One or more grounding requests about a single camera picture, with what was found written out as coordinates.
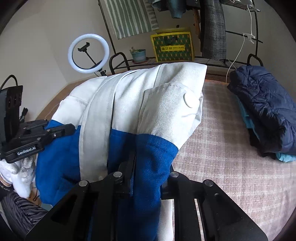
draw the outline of folded down jacket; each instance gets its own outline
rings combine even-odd
[[[255,125],[262,152],[296,154],[296,105],[288,92],[261,66],[230,73],[228,89],[238,96]]]
[[[160,200],[160,186],[201,122],[206,69],[162,64],[76,87],[47,127],[72,123],[76,132],[57,138],[38,156],[42,202],[55,205],[78,181],[98,181],[135,156],[133,195],[118,205],[118,240],[173,240],[173,205]]]

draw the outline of striped towel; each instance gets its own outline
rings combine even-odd
[[[148,0],[105,0],[117,39],[158,29]]]

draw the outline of yellow label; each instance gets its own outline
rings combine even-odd
[[[164,51],[185,51],[185,45],[168,45],[168,46],[161,46],[161,52]]]

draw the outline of white glove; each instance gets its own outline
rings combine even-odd
[[[0,175],[5,182],[13,185],[20,197],[28,198],[31,192],[31,183],[35,177],[35,156],[16,161],[12,164],[5,159],[0,161]]]

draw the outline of metal screw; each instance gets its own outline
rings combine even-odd
[[[170,176],[171,177],[178,177],[179,176],[179,173],[177,173],[177,172],[171,172],[170,173]]]
[[[87,180],[81,180],[79,182],[79,186],[81,186],[81,187],[85,187],[86,185],[87,185]]]
[[[121,177],[122,176],[122,173],[121,172],[114,172],[113,173],[113,176],[114,177]]]
[[[214,183],[213,183],[213,181],[212,181],[212,180],[209,180],[209,179],[207,179],[207,180],[205,180],[205,185],[207,185],[207,186],[211,187],[211,186],[213,186],[213,185],[214,185]]]

